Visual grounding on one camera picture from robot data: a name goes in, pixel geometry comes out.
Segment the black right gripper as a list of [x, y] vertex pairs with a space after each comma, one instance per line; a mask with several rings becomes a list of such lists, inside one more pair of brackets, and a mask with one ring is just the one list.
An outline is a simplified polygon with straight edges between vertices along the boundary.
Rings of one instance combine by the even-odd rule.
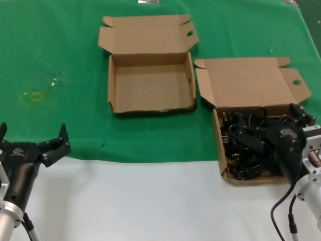
[[[272, 157], [283, 176], [290, 185], [297, 182], [302, 151], [305, 148], [305, 133], [302, 128], [314, 126], [315, 117], [308, 114], [301, 106], [291, 103], [290, 116], [283, 124], [267, 129], [265, 141], [271, 150]], [[257, 131], [246, 125], [242, 116], [236, 117], [235, 142], [258, 153], [264, 153], [266, 144], [260, 139]]]

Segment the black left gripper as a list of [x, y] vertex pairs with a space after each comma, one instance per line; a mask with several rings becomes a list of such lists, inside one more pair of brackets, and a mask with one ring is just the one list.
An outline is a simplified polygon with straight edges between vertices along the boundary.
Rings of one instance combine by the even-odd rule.
[[20, 209], [27, 207], [40, 163], [50, 167], [71, 152], [66, 125], [62, 124], [59, 136], [41, 142], [7, 142], [4, 137], [8, 130], [5, 122], [0, 126], [1, 163], [9, 179], [4, 200]]

